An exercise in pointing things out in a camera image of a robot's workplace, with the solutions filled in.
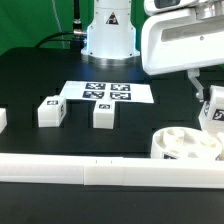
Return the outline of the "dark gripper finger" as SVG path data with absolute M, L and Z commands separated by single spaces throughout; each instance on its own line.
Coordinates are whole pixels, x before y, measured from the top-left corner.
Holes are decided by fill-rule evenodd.
M 198 80 L 198 77 L 200 76 L 200 69 L 199 68 L 193 68 L 187 70 L 187 75 L 191 83 L 194 85 L 194 87 L 197 90 L 196 97 L 200 102 L 204 101 L 204 87 L 201 85 L 201 83 Z

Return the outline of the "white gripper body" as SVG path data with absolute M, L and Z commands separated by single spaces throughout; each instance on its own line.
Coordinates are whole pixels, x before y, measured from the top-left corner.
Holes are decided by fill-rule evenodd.
M 147 74 L 224 64 L 224 0 L 144 0 L 144 10 Z

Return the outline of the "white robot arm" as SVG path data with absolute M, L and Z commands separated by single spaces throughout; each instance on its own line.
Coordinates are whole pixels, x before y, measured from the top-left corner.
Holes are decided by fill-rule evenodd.
M 82 58 L 116 65 L 139 57 L 149 75 L 185 70 L 204 100 L 199 69 L 224 64 L 224 0 L 144 0 L 144 11 L 137 50 L 131 0 L 94 0 Z

